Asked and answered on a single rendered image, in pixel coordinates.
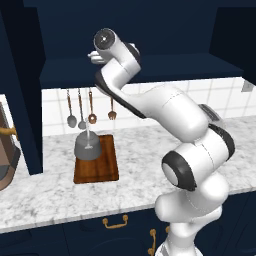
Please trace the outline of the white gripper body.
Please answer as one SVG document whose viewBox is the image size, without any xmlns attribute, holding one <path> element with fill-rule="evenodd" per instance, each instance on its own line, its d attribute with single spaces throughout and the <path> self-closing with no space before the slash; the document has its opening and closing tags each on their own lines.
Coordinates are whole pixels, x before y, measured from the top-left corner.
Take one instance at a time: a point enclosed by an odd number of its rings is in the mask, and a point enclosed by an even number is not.
<svg viewBox="0 0 256 256">
<path fill-rule="evenodd" d="M 91 51 L 87 57 L 93 64 L 106 64 L 107 60 L 97 51 Z"/>
</svg>

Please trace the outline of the wooden tray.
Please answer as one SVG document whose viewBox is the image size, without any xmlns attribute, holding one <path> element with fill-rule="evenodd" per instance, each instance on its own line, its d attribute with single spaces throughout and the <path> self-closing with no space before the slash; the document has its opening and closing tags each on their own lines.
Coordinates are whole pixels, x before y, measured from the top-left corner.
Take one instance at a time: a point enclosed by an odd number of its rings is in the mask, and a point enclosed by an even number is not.
<svg viewBox="0 0 256 256">
<path fill-rule="evenodd" d="M 95 183 L 117 181 L 119 179 L 114 138 L 112 135 L 100 135 L 102 154 L 91 161 L 76 159 L 74 183 Z"/>
</svg>

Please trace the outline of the dark blue base cabinet door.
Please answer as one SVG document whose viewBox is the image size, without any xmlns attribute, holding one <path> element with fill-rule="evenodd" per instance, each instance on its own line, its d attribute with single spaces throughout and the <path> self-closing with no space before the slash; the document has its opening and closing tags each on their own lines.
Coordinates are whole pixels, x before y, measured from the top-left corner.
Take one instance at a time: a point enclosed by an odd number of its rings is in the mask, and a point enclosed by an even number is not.
<svg viewBox="0 0 256 256">
<path fill-rule="evenodd" d="M 256 191 L 230 195 L 195 244 L 203 256 L 256 256 Z"/>
<path fill-rule="evenodd" d="M 70 256 L 61 224 L 0 234 L 0 256 Z"/>
</svg>

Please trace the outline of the copper hanging fork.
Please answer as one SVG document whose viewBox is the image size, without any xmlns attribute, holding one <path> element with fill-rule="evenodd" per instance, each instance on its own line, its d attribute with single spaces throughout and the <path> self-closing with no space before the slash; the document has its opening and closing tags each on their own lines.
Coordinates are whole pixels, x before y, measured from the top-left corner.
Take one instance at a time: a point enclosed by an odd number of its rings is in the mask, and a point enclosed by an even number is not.
<svg viewBox="0 0 256 256">
<path fill-rule="evenodd" d="M 117 113 L 114 111 L 113 98 L 110 98 L 110 104 L 111 104 L 111 109 L 110 109 L 110 112 L 108 113 L 108 117 L 110 120 L 115 120 Z"/>
</svg>

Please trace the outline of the copper hanging spoon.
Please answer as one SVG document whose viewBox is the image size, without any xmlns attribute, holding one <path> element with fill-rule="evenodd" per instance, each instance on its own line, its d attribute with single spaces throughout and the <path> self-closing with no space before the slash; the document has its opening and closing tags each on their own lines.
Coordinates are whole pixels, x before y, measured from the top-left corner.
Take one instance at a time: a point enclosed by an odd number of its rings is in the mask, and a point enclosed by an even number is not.
<svg viewBox="0 0 256 256">
<path fill-rule="evenodd" d="M 93 112 L 93 96 L 92 96 L 92 91 L 89 91 L 89 103 L 90 103 L 90 114 L 88 116 L 88 121 L 91 124 L 95 124 L 97 122 L 97 116 Z"/>
</svg>

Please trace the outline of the grey hanging spoon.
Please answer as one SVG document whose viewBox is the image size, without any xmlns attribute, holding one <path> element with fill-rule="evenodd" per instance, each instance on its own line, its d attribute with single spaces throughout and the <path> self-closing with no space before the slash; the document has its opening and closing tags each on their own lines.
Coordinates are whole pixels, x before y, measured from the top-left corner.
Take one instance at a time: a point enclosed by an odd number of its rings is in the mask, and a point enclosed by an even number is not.
<svg viewBox="0 0 256 256">
<path fill-rule="evenodd" d="M 67 124 L 70 128 L 74 128 L 77 124 L 76 117 L 72 114 L 72 106 L 71 106 L 71 99 L 70 93 L 67 93 L 67 101 L 68 101 L 68 108 L 69 108 L 69 116 L 67 117 Z"/>
</svg>

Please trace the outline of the grey hanging ladle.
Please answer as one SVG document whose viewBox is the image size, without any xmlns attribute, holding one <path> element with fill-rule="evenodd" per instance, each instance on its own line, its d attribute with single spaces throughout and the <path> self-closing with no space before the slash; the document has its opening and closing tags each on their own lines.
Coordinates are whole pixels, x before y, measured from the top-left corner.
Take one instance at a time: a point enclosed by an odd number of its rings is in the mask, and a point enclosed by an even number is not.
<svg viewBox="0 0 256 256">
<path fill-rule="evenodd" d="M 78 124 L 78 128 L 81 129 L 81 130 L 85 130 L 86 129 L 86 122 L 85 122 L 84 116 L 83 116 L 82 97 L 81 97 L 80 88 L 78 88 L 78 100 L 79 100 L 80 117 L 81 117 L 81 120 Z"/>
</svg>

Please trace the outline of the dark blue drawer front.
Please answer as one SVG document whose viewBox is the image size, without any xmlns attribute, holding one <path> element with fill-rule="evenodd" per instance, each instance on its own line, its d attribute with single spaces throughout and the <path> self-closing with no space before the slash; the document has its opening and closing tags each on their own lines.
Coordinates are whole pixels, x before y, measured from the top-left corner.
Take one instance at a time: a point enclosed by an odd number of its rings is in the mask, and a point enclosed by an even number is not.
<svg viewBox="0 0 256 256">
<path fill-rule="evenodd" d="M 125 213 L 106 216 L 108 224 L 122 223 Z M 154 209 L 128 212 L 128 224 L 109 230 L 103 217 L 63 225 L 70 256 L 149 256 L 150 230 L 159 228 Z"/>
</svg>

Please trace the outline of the dark blue wall cabinet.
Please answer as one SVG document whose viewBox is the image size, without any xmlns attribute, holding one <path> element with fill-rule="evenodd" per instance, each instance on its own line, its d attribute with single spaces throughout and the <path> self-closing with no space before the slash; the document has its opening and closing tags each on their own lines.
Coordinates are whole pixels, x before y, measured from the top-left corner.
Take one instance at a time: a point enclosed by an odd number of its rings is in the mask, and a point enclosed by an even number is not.
<svg viewBox="0 0 256 256">
<path fill-rule="evenodd" d="M 209 51 L 221 7 L 256 0 L 24 0 L 37 10 L 46 61 L 42 88 L 89 86 L 98 69 L 87 55 L 102 28 L 134 44 L 141 70 L 134 82 L 242 77 Z"/>
</svg>

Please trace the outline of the grey wall outlet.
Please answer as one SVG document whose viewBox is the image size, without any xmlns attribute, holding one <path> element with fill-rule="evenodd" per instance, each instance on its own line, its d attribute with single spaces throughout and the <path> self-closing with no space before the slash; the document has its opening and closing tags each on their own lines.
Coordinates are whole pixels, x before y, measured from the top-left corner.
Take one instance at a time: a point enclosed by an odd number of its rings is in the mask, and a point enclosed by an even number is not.
<svg viewBox="0 0 256 256">
<path fill-rule="evenodd" d="M 245 80 L 242 87 L 242 92 L 252 92 L 254 85 L 249 81 Z"/>
</svg>

